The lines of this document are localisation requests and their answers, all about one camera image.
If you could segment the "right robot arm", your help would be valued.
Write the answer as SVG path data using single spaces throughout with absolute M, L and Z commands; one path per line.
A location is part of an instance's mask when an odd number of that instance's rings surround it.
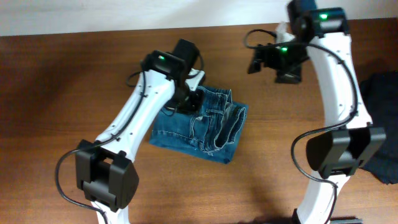
M 313 63 L 325 125 L 303 134 L 311 172 L 305 196 L 290 221 L 331 223 L 339 192 L 381 147 L 386 133 L 373 125 L 361 97 L 344 10 L 320 9 L 315 1 L 293 0 L 287 12 L 289 22 L 272 32 L 274 43 L 252 48 L 248 72 L 268 67 L 276 71 L 277 83 L 298 84 L 302 64 Z

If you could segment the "blue denim jeans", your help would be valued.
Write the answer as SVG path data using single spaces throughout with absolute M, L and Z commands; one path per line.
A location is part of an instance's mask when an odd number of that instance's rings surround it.
M 200 109 L 190 115 L 162 112 L 149 143 L 201 159 L 228 164 L 233 160 L 248 115 L 248 105 L 233 101 L 231 90 L 199 86 Z

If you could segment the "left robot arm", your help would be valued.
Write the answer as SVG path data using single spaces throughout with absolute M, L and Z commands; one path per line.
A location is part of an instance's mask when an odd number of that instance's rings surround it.
M 153 120 L 163 109 L 193 114 L 203 101 L 199 49 L 180 39 L 172 52 L 155 50 L 141 62 L 133 93 L 113 122 L 94 142 L 82 140 L 75 154 L 76 183 L 96 211 L 99 223 L 128 223 L 128 205 L 139 177 L 137 150 Z

